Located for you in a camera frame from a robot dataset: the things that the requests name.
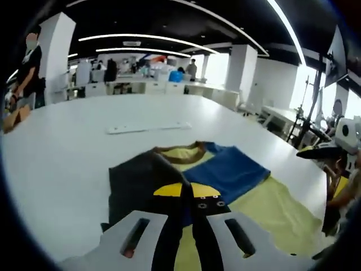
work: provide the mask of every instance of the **brown collar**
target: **brown collar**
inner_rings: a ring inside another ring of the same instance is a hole
[[[186,159],[171,157],[171,156],[167,156],[167,155],[163,154],[164,151],[171,151],[176,148],[186,148],[189,150],[193,149],[193,148],[198,148],[198,152],[196,154],[194,154],[194,156],[186,158]],[[202,159],[206,152],[204,143],[201,141],[196,141],[195,143],[188,145],[188,146],[173,146],[173,147],[166,147],[166,148],[155,147],[155,148],[153,148],[153,151],[160,154],[161,156],[163,156],[170,163],[179,164],[179,165],[193,164],[193,163],[199,161],[200,159]]]

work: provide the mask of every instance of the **window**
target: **window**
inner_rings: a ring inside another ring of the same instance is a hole
[[[207,83],[224,85],[226,82],[229,58],[230,55],[228,53],[209,55],[207,67],[205,69]]]
[[[303,111],[305,116],[308,116],[312,106],[312,96],[314,92],[314,82],[317,71],[311,67],[305,67],[301,65],[298,67],[296,83],[294,86],[290,108],[298,108],[302,104],[303,100]],[[306,80],[309,80],[309,84],[306,89]],[[326,76],[324,73],[321,75],[320,87],[324,86]],[[322,99],[322,111],[324,117],[328,117],[332,114],[334,98],[336,96],[336,83],[328,86],[323,90]],[[314,111],[312,112],[312,120],[315,120],[317,116],[318,103],[315,105]]]
[[[196,60],[196,66],[197,66],[197,73],[196,73],[196,78],[201,78],[202,76],[202,67],[203,67],[203,62],[204,62],[204,55],[194,55],[191,57],[191,59],[195,59]]]
[[[354,116],[361,116],[361,98],[350,89],[345,118],[353,119]]]

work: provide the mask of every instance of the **black shirt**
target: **black shirt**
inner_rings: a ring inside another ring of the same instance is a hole
[[[24,88],[23,96],[29,97],[31,93],[36,92],[39,85],[39,68],[42,52],[40,46],[37,46],[31,53],[30,57],[23,60],[19,71],[17,72],[17,82],[19,85],[23,83],[31,68],[35,67],[34,75],[27,86]]]

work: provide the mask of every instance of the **cardboard box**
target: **cardboard box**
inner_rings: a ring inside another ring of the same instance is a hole
[[[27,104],[22,108],[16,109],[10,116],[7,116],[3,121],[3,131],[8,133],[12,131],[19,123],[24,121],[30,115],[30,107]]]

